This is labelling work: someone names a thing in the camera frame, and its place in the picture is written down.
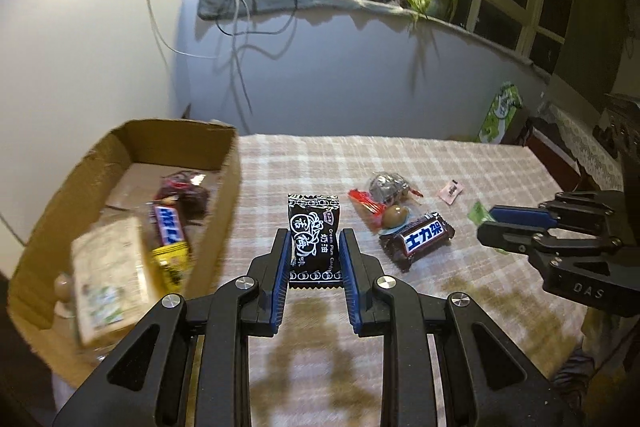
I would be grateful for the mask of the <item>red dark plum snack bag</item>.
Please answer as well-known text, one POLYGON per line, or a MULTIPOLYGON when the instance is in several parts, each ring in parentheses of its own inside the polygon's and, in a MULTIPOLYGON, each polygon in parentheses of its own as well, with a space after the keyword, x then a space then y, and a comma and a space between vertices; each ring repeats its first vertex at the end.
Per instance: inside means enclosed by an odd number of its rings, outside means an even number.
POLYGON ((205 216, 209 191, 203 185, 207 174, 195 170, 181 170, 160 180, 155 202, 176 202, 188 220, 205 216))

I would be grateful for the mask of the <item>snickers bar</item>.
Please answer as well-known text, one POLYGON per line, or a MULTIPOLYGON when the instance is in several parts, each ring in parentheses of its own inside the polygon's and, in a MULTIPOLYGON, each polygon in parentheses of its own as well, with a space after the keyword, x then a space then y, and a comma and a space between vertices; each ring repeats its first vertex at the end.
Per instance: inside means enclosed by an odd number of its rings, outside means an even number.
POLYGON ((153 249, 176 245, 189 248, 186 226, 178 202, 151 202, 150 223, 153 249))
POLYGON ((409 219, 396 230, 378 233, 378 241, 387 257, 407 272, 413 262, 449 244, 454 234, 454 228, 434 211, 409 219))

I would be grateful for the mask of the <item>green tissue box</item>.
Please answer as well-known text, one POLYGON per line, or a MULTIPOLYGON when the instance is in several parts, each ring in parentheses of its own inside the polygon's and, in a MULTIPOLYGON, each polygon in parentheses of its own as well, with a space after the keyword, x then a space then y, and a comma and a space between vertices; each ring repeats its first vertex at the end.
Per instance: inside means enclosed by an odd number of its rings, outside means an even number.
POLYGON ((518 87, 505 82, 492 99, 488 112, 480 126, 476 141, 480 143, 501 143, 519 109, 523 108, 518 87))

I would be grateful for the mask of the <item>grey windowsill cloth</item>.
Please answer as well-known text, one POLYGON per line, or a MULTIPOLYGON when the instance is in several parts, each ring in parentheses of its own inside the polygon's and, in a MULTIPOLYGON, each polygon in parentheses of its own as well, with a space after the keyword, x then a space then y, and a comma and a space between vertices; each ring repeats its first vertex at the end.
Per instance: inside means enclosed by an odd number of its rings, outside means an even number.
MULTIPOLYGON (((365 16, 376 17, 396 17, 408 20, 411 25, 414 25, 412 14, 408 9, 403 9, 398 5, 385 4, 380 2, 374 2, 370 0, 241 0, 240 1, 240 15, 254 16, 254 15, 274 15, 274 14, 288 14, 296 16, 304 11, 323 11, 323 12, 335 12, 346 13, 349 15, 364 14, 365 16)), ((531 70, 537 77, 549 82, 551 75, 534 64, 529 58, 522 57, 515 51, 502 46, 501 44, 494 43, 484 37, 473 34, 472 32, 463 29, 460 26, 452 23, 447 23, 444 20, 438 20, 437 18, 428 18, 427 20, 418 20, 418 22, 430 22, 439 26, 445 27, 450 31, 456 32, 464 38, 471 38, 483 46, 488 46, 489 49, 493 49, 502 55, 509 57, 510 60, 518 63, 525 68, 531 70)))

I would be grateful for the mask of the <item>green candy wrapper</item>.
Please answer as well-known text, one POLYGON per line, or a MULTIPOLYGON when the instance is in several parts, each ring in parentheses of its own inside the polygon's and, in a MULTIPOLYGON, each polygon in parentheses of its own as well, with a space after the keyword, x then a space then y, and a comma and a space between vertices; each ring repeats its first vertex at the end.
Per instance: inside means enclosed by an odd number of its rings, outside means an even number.
POLYGON ((475 228, 477 229, 479 229, 485 222, 495 222, 494 217, 491 216, 489 211, 479 200, 474 202, 471 206, 468 212, 468 218, 474 223, 475 228))

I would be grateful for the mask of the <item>plaid tablecloth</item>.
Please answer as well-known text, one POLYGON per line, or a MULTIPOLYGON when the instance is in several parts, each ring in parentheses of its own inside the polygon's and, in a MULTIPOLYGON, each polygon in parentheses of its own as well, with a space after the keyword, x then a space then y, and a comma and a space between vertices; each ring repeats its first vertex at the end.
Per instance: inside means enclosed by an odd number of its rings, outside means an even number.
MULTIPOLYGON (((558 193, 526 147, 380 136, 255 134, 239 141, 241 185, 214 271, 244 274, 290 221, 293 194, 340 201, 343 229, 363 253, 420 293, 469 294, 552 376, 582 337, 586 310, 547 294, 523 255, 483 246, 480 210, 535 207, 558 193)), ((375 426, 382 395, 381 338, 361 338, 341 289, 292 289, 280 331, 250 340, 256 426, 375 426)))

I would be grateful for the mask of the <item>yellow candy packet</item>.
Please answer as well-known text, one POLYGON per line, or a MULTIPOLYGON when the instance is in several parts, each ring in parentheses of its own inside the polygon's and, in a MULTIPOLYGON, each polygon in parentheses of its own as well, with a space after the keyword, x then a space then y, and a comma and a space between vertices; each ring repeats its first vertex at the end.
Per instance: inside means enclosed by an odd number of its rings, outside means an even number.
POLYGON ((152 250, 152 260, 170 293, 180 294, 192 268, 188 243, 185 241, 160 246, 152 250))

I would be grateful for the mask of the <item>packaged brown braised egg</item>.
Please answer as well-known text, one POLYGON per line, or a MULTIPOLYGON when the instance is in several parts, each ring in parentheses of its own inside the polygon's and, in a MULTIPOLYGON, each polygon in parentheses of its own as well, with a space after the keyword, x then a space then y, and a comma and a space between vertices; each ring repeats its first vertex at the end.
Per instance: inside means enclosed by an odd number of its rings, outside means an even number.
POLYGON ((75 315, 73 307, 73 280, 66 273, 58 274, 53 283, 56 303, 54 313, 63 319, 72 319, 75 315))

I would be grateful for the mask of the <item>pink candy packet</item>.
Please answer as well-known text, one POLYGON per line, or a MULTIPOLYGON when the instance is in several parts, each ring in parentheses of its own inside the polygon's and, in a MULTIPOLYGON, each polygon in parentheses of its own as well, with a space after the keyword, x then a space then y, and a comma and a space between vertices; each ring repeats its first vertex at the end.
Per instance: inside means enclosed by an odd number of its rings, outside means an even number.
POLYGON ((438 197, 448 206, 451 206, 458 196, 463 192, 464 186, 456 181, 450 180, 439 192, 438 197))

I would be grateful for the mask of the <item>beige tofu snack packet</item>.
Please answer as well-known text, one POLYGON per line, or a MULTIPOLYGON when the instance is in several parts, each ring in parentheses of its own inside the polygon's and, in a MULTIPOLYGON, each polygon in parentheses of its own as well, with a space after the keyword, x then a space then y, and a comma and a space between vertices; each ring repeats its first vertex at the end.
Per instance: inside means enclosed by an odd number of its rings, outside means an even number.
POLYGON ((121 217, 82 234, 72 243, 70 259, 80 343, 106 346, 153 303, 140 220, 121 217))

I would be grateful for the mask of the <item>cardboard box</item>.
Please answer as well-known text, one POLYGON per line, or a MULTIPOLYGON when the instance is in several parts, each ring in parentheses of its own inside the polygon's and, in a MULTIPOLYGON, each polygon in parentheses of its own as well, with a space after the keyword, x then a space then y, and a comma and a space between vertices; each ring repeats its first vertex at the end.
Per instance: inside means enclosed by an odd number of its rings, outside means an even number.
POLYGON ((204 173, 210 192, 206 215, 188 232, 194 268, 181 287, 186 298, 204 296, 213 285, 240 191, 239 135, 230 124, 126 122, 90 148, 32 230, 10 282, 9 316, 32 351, 66 384, 79 387, 96 365, 82 353, 72 321, 54 312, 54 281, 72 271, 73 240, 100 220, 127 215, 148 220, 146 206, 163 176, 182 170, 204 173))

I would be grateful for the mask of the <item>black plum candy packet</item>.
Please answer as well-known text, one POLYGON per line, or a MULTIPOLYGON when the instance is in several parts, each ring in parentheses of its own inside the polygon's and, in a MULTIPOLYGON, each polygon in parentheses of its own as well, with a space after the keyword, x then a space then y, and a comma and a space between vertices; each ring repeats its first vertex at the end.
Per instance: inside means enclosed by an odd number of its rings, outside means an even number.
POLYGON ((338 222, 340 200, 337 196, 288 194, 288 227, 293 244, 291 288, 342 286, 338 222))

